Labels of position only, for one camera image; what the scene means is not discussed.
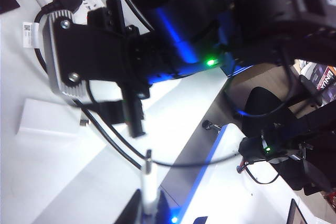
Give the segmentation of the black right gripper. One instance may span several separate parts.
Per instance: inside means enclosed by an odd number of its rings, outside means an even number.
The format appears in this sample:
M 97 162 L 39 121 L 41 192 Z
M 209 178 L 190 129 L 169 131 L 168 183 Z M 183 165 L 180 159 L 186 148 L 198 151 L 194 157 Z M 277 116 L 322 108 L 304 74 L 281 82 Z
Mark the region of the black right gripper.
M 107 0 L 88 11 L 85 25 L 77 24 L 82 1 L 56 0 L 56 92 L 77 99 L 91 80 L 116 83 L 122 100 L 99 102 L 98 114 L 105 124 L 125 123 L 131 137 L 142 136 L 141 101 L 152 84 L 179 75 L 175 51 L 155 33 L 126 26 L 120 0 Z

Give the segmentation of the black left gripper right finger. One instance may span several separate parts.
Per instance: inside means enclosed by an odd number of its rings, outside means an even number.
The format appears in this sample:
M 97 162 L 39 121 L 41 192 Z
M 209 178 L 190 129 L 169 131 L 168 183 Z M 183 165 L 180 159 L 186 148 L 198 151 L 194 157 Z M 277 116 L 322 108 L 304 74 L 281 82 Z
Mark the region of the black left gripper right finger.
M 159 191 L 156 214 L 154 215 L 155 224 L 180 223 L 182 220 L 180 217 L 181 211 L 182 207 L 180 206 L 170 207 L 164 191 Z

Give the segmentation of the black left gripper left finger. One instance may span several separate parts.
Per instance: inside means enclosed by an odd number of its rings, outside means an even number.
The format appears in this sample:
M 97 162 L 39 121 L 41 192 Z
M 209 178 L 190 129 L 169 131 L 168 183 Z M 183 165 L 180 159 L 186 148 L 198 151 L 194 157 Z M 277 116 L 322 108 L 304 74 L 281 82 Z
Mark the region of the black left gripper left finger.
M 114 224 L 141 223 L 143 223 L 142 192 L 140 189 L 137 189 L 119 214 Z

